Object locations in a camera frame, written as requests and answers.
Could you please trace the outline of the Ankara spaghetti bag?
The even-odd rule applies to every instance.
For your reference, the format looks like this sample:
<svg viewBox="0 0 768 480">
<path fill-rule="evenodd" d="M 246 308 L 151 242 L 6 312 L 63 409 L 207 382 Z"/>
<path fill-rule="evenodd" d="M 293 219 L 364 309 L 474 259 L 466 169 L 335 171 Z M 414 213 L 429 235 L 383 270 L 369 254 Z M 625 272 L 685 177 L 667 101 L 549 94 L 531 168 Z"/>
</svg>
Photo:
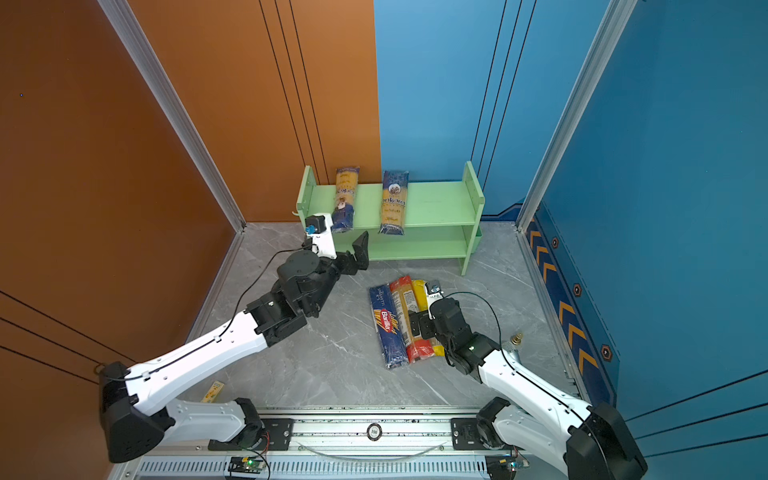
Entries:
<svg viewBox="0 0 768 480">
<path fill-rule="evenodd" d="M 336 171 L 334 210 L 331 214 L 331 229 L 334 233 L 349 231 L 354 226 L 359 172 L 359 167 L 342 167 Z"/>
<path fill-rule="evenodd" d="M 380 211 L 380 234 L 404 234 L 408 183 L 409 171 L 394 170 L 384 172 Z"/>
</svg>

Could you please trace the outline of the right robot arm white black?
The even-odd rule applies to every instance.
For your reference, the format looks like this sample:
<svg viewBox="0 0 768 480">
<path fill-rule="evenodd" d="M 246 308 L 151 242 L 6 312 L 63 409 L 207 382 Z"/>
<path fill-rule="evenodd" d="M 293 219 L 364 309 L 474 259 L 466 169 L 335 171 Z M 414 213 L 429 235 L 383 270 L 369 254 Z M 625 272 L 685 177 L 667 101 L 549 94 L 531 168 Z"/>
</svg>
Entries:
<svg viewBox="0 0 768 480">
<path fill-rule="evenodd" d="M 640 479 L 648 464 L 621 414 L 543 380 L 501 346 L 474 332 L 459 302 L 441 294 L 417 313 L 421 333 L 443 346 L 448 364 L 498 392 L 477 416 L 491 448 L 518 447 L 570 479 Z"/>
</svg>

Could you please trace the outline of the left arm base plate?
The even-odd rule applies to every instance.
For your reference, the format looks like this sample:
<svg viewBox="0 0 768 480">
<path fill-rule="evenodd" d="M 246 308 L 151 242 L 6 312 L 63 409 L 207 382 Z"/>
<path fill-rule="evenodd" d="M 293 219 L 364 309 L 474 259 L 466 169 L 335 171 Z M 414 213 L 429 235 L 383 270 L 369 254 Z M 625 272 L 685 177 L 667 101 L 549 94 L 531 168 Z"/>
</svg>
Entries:
<svg viewBox="0 0 768 480">
<path fill-rule="evenodd" d="M 267 418 L 247 424 L 232 440 L 210 440 L 209 451 L 257 450 L 259 452 L 287 451 L 289 449 L 294 420 L 292 418 Z"/>
</svg>

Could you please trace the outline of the blue Barilla spaghetti box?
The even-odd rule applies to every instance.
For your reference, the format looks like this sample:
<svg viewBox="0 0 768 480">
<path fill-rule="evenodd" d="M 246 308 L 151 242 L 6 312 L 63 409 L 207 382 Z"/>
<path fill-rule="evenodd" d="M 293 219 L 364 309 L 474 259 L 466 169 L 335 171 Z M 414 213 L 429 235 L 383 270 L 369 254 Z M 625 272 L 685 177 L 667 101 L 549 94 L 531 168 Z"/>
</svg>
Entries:
<svg viewBox="0 0 768 480">
<path fill-rule="evenodd" d="M 368 293 L 386 368 L 406 365 L 409 362 L 407 349 L 389 286 L 370 287 Z"/>
</svg>

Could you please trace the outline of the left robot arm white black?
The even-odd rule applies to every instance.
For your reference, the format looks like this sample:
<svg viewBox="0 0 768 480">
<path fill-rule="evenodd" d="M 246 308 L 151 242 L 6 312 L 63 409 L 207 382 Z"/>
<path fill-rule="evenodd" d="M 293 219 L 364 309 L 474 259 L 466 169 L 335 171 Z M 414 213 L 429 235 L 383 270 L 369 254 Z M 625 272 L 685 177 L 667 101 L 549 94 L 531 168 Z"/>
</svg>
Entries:
<svg viewBox="0 0 768 480">
<path fill-rule="evenodd" d="M 221 405 L 179 400 L 204 378 L 262 352 L 318 317 L 337 281 L 369 266 L 368 233 L 350 252 L 334 248 L 331 233 L 310 235 L 288 251 L 272 288 L 206 335 L 153 360 L 120 362 L 99 373 L 99 420 L 108 458 L 137 459 L 159 445 L 206 440 L 214 450 L 258 447 L 266 427 L 251 400 Z"/>
</svg>

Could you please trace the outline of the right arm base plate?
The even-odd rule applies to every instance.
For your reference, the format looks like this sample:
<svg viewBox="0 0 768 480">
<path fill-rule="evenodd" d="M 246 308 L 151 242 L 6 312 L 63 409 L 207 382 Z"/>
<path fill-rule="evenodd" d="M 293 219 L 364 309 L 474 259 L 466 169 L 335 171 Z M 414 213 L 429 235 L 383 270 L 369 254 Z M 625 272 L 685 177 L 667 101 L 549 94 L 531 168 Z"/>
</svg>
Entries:
<svg viewBox="0 0 768 480">
<path fill-rule="evenodd" d="M 476 418 L 452 418 L 450 420 L 453 449 L 470 450 L 510 450 L 511 446 L 502 441 L 492 425 Z"/>
</svg>

